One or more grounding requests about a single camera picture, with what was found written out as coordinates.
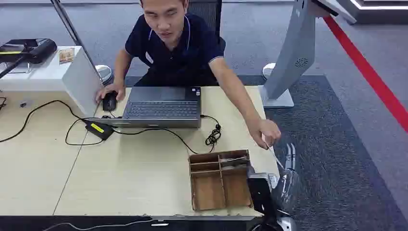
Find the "person's left hand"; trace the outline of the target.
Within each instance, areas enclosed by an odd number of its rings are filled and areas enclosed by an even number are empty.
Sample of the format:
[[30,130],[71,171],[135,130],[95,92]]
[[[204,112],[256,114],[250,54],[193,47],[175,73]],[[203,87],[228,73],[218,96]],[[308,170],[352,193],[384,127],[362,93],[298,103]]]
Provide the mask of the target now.
[[259,119],[247,123],[249,133],[257,145],[268,150],[281,138],[277,124],[268,119]]

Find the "person's right hand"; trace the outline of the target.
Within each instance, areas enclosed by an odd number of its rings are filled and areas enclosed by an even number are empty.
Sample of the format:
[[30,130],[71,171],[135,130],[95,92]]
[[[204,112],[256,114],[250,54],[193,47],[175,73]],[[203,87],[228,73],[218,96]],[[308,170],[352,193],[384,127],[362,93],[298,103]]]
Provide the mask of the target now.
[[113,83],[113,84],[109,84],[106,87],[104,87],[103,89],[99,90],[96,94],[95,97],[95,101],[96,102],[100,102],[102,99],[105,98],[106,94],[109,92],[113,92],[115,91],[117,93],[116,99],[118,101],[121,101],[124,99],[125,95],[126,95],[126,88],[124,84],[117,84],[117,83]]

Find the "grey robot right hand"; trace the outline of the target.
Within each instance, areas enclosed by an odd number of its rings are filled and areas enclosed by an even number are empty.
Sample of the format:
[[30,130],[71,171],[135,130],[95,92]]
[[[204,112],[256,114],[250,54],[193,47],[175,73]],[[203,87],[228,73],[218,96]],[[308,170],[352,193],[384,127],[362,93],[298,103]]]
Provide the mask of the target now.
[[292,213],[296,206],[298,189],[300,185],[299,175],[295,170],[296,166],[296,149],[293,143],[286,144],[287,154],[285,165],[275,157],[278,163],[279,180],[275,192],[275,202],[279,209],[285,213]]

